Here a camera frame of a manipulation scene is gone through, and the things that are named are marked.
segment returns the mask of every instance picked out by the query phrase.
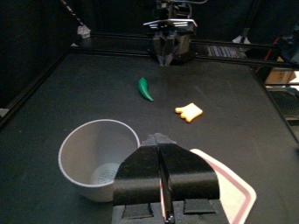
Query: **black table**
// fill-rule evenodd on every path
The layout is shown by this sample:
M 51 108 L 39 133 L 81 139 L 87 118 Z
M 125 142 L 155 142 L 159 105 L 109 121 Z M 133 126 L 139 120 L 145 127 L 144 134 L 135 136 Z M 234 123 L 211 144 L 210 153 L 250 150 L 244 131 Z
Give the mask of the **black table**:
M 141 77 L 153 102 L 137 92 Z M 173 109 L 191 102 L 203 115 L 187 123 Z M 227 165 L 256 190 L 247 223 L 299 222 L 298 143 L 250 67 L 69 54 L 0 133 L 0 223 L 111 223 L 112 203 L 80 197 L 57 164 L 67 135 L 103 118 Z

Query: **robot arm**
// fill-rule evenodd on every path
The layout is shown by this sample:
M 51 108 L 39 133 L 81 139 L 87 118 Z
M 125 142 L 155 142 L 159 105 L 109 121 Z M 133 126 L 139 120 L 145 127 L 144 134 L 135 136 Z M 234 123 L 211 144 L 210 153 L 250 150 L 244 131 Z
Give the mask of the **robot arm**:
M 183 0 L 156 0 L 159 19 L 145 23 L 149 35 L 153 36 L 153 51 L 160 66 L 169 66 L 173 60 L 185 58 L 189 54 L 191 35 L 196 31 L 196 23 L 191 19 L 191 4 L 202 2 Z

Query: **paper cup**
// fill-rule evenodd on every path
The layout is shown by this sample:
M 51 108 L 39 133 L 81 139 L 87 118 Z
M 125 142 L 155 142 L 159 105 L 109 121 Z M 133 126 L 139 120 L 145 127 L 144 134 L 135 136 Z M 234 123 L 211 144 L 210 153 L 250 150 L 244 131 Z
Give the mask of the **paper cup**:
M 115 120 L 88 122 L 69 133 L 60 147 L 60 171 L 89 200 L 113 200 L 117 167 L 139 145 L 135 131 Z

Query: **bread piece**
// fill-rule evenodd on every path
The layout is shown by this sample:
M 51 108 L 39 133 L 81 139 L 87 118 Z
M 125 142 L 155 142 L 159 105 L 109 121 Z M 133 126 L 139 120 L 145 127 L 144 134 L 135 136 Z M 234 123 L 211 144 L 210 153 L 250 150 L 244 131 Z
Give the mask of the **bread piece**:
M 175 112 L 181 114 L 181 118 L 185 119 L 188 123 L 203 113 L 202 109 L 193 103 L 181 108 L 176 108 Z

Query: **pink tray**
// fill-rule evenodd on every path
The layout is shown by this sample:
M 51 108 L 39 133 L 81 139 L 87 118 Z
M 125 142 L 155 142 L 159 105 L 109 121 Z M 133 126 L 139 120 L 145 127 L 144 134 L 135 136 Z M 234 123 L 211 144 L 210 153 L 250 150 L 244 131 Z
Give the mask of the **pink tray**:
M 243 224 L 256 201 L 256 192 L 239 175 L 202 150 L 191 150 L 215 170 L 219 178 L 220 203 L 231 224 Z

